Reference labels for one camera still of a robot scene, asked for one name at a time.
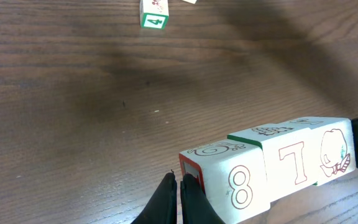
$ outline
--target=white object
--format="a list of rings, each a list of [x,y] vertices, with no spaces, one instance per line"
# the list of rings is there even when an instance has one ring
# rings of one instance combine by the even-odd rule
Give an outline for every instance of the white object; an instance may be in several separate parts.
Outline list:
[[[168,19],[168,0],[140,0],[141,27],[164,29]]]
[[[226,223],[238,223],[270,208],[261,148],[222,140],[179,154],[182,174],[200,182],[206,198]]]
[[[197,0],[184,0],[185,2],[190,2],[190,3],[193,3],[193,4],[196,4],[196,1]]]
[[[265,124],[229,134],[228,139],[259,146],[263,150],[268,199],[273,202],[316,182],[316,151],[311,129],[285,124]]]
[[[347,118],[304,117],[282,123],[295,129],[309,127],[318,151],[317,183],[325,184],[356,169],[352,123]]]

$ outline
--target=number 4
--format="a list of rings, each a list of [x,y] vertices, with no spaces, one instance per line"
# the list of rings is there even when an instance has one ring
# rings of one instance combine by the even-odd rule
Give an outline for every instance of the number 4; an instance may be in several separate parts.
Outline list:
[[[159,19],[156,19],[156,20],[148,19],[147,21],[151,22],[154,25],[158,25],[158,24],[162,23],[162,21]]]
[[[278,154],[280,155],[281,161],[286,156],[293,154],[293,157],[295,159],[295,167],[296,167],[295,185],[308,180],[308,177],[305,175],[305,168],[303,167],[303,158],[302,158],[303,146],[304,146],[303,142],[298,142],[296,144],[278,150]]]

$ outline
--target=wooden table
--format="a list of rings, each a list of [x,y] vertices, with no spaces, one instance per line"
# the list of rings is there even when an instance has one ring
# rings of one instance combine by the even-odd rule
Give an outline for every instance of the wooden table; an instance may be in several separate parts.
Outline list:
[[[358,1],[169,7],[149,30],[135,0],[0,0],[0,223],[130,223],[182,150],[358,117]],[[358,170],[246,223],[358,223]]]

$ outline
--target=white block with number 4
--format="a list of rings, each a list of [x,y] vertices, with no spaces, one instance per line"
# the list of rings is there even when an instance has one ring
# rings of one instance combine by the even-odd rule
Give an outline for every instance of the white block with number 4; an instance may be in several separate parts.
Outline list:
[[[262,150],[222,140],[179,154],[182,174],[195,176],[215,212],[226,224],[270,208]]]
[[[262,148],[267,195],[273,202],[316,182],[316,161],[310,159],[315,157],[310,134],[310,128],[265,124],[229,134],[227,138]]]
[[[310,128],[318,152],[316,185],[356,169],[352,123],[347,118],[304,117],[281,123],[295,129]]]
[[[164,29],[169,18],[167,0],[140,0],[140,26]]]

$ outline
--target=green block side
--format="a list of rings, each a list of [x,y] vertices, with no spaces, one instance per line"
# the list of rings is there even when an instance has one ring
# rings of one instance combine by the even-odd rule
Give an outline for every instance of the green block side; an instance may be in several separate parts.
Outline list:
[[[263,147],[262,147],[262,143],[260,143],[258,141],[255,141],[255,140],[246,139],[246,138],[242,138],[242,137],[238,137],[238,136],[233,136],[233,135],[230,135],[230,134],[227,136],[227,139],[248,143],[248,144],[251,144],[251,145],[254,145],[254,146],[258,146],[262,150],[264,150]]]
[[[162,24],[161,29],[159,29],[159,28],[154,28],[154,27],[145,27],[145,26],[144,26],[144,23],[146,22],[146,16],[147,16],[147,15],[165,17],[164,24]],[[142,18],[142,25],[141,25],[141,27],[142,27],[142,28],[148,28],[148,29],[158,29],[158,30],[162,30],[162,29],[165,29],[165,26],[167,25],[168,20],[169,20],[169,16],[145,12],[145,13],[143,13],[143,18]]]

